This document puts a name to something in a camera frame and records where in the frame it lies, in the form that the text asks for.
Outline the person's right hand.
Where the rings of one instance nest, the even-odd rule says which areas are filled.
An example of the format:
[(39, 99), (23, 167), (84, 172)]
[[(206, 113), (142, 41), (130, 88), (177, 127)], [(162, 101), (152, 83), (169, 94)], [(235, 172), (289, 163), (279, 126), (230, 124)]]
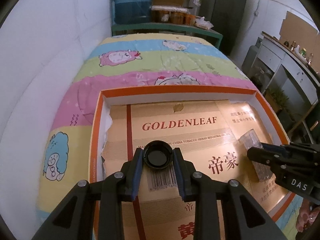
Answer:
[(319, 206), (312, 207), (311, 202), (303, 199), (299, 210), (299, 215), (296, 221), (296, 229), (298, 232), (303, 232), (310, 228), (319, 214)]

